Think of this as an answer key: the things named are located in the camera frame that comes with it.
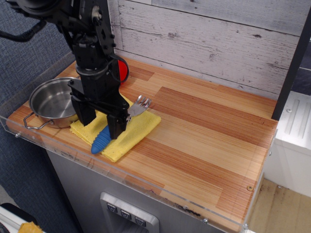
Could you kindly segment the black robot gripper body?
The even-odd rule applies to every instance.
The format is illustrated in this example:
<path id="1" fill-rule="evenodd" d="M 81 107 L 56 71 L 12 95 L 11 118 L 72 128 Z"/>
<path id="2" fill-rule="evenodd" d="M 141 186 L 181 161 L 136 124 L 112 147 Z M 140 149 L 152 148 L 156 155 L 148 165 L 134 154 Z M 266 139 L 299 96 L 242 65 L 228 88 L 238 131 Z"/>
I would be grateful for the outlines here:
<path id="1" fill-rule="evenodd" d="M 75 66 L 80 80 L 69 82 L 72 96 L 86 100 L 95 111 L 121 116 L 127 114 L 129 104 L 120 95 L 121 85 L 119 65 L 108 64 L 106 67 L 89 69 Z"/>

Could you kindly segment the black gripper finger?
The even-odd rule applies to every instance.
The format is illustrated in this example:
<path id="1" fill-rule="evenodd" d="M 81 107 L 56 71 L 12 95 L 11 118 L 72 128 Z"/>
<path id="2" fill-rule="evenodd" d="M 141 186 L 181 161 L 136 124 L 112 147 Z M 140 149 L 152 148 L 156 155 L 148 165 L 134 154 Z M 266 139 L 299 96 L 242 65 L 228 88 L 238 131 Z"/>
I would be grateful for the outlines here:
<path id="1" fill-rule="evenodd" d="M 121 116 L 107 116 L 107 123 L 111 139 L 117 139 L 118 136 L 126 130 L 129 114 Z"/>
<path id="2" fill-rule="evenodd" d="M 89 106 L 86 100 L 71 96 L 71 101 L 80 122 L 84 126 L 88 125 L 96 118 L 95 110 Z"/>

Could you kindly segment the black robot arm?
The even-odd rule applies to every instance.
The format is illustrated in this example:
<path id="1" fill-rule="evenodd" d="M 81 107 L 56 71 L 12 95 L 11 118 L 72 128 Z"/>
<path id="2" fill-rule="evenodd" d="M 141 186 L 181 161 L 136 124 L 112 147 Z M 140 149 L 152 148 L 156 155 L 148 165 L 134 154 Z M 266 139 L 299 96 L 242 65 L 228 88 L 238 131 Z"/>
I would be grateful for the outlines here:
<path id="1" fill-rule="evenodd" d="M 1 32 L 1 37 L 27 42 L 47 23 L 56 25 L 76 60 L 80 80 L 69 82 L 71 101 L 79 120 L 88 125 L 96 111 L 107 116 L 110 137 L 125 131 L 129 104 L 120 95 L 122 83 L 114 53 L 109 10 L 105 0 L 12 0 L 12 9 L 38 23 L 20 35 Z"/>

